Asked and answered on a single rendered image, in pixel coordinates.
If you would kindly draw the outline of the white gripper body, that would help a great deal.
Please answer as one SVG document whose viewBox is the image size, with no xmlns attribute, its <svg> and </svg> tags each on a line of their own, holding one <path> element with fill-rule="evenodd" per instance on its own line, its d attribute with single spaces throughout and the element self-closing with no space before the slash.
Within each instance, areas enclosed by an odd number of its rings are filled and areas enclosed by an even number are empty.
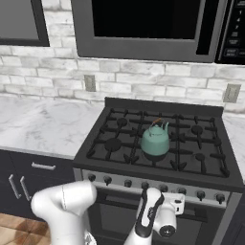
<svg viewBox="0 0 245 245">
<path fill-rule="evenodd" d="M 185 198 L 186 196 L 182 193 L 164 193 L 165 202 L 167 207 L 170 207 L 175 215 L 182 214 L 185 208 Z"/>
</svg>

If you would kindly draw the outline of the black gas stove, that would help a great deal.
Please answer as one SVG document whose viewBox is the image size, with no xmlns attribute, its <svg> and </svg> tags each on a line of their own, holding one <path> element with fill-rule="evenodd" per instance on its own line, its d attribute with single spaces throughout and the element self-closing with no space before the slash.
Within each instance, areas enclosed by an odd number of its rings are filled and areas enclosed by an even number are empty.
<svg viewBox="0 0 245 245">
<path fill-rule="evenodd" d="M 185 188 L 185 203 L 224 209 L 212 245 L 221 245 L 243 195 L 244 185 L 222 121 L 220 106 L 108 98 L 97 121 L 81 145 L 74 170 L 80 179 L 95 174 L 97 189 L 142 194 L 166 185 L 170 193 Z M 169 150 L 151 156 L 141 149 L 144 132 L 153 121 L 168 123 Z M 105 185 L 103 177 L 110 176 Z M 124 186 L 131 180 L 132 186 Z M 202 190 L 200 201 L 196 193 Z M 224 194 L 219 204 L 217 194 Z"/>
</svg>

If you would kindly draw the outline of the teal kettle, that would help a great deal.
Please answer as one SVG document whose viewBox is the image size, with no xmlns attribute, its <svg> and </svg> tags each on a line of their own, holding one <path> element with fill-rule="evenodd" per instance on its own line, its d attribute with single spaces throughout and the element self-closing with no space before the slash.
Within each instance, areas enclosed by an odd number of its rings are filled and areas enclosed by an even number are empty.
<svg viewBox="0 0 245 245">
<path fill-rule="evenodd" d="M 144 132 L 141 149 L 151 156 L 165 155 L 169 150 L 168 123 L 164 119 L 157 119 Z"/>
</svg>

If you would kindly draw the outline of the dark base cupboard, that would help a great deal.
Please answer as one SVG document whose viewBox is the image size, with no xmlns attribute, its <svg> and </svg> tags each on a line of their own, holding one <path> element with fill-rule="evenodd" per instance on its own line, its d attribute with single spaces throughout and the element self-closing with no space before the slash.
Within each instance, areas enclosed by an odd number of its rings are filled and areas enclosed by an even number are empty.
<svg viewBox="0 0 245 245">
<path fill-rule="evenodd" d="M 221 245 L 245 245 L 245 191 Z"/>
</svg>

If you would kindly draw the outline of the black oven door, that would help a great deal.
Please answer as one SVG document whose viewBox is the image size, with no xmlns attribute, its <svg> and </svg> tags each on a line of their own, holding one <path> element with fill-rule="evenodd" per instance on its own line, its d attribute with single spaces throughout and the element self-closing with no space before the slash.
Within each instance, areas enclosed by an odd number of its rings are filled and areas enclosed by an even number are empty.
<svg viewBox="0 0 245 245">
<path fill-rule="evenodd" d="M 140 194 L 98 189 L 97 200 L 139 200 Z M 136 220 L 137 210 L 97 203 L 88 209 L 90 231 L 98 245 L 123 245 Z M 224 209 L 206 205 L 185 203 L 184 210 L 198 211 L 208 217 L 208 222 L 177 219 L 177 231 L 170 238 L 153 232 L 152 245 L 212 245 Z"/>
</svg>

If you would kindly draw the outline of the dark drawer front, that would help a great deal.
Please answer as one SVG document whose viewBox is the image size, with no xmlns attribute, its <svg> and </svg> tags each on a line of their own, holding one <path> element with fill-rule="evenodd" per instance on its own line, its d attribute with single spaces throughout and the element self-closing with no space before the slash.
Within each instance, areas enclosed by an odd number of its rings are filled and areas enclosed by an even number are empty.
<svg viewBox="0 0 245 245">
<path fill-rule="evenodd" d="M 57 179 L 74 177 L 71 160 L 13 151 L 10 152 L 10 156 L 20 177 L 22 175 L 38 175 Z M 46 170 L 35 168 L 32 167 L 32 162 L 41 165 L 56 166 L 56 169 Z"/>
</svg>

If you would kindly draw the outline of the grey microwave oven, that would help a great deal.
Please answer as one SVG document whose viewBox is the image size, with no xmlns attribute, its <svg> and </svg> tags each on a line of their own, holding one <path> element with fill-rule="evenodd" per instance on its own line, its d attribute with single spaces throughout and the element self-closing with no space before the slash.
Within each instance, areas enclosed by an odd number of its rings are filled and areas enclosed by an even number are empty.
<svg viewBox="0 0 245 245">
<path fill-rule="evenodd" d="M 71 0 L 78 55 L 245 65 L 245 0 Z"/>
</svg>

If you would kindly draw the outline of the grey wall socket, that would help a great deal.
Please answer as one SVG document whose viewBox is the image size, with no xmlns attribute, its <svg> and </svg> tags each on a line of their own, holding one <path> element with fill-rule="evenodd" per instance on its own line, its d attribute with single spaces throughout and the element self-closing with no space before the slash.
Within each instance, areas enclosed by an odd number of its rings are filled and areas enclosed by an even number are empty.
<svg viewBox="0 0 245 245">
<path fill-rule="evenodd" d="M 95 77 L 92 75 L 85 75 L 84 76 L 84 83 L 85 83 L 85 90 L 88 92 L 95 92 L 96 91 L 96 81 Z"/>
<path fill-rule="evenodd" d="M 240 84 L 228 84 L 224 94 L 223 101 L 236 103 L 240 88 L 241 88 Z"/>
</svg>

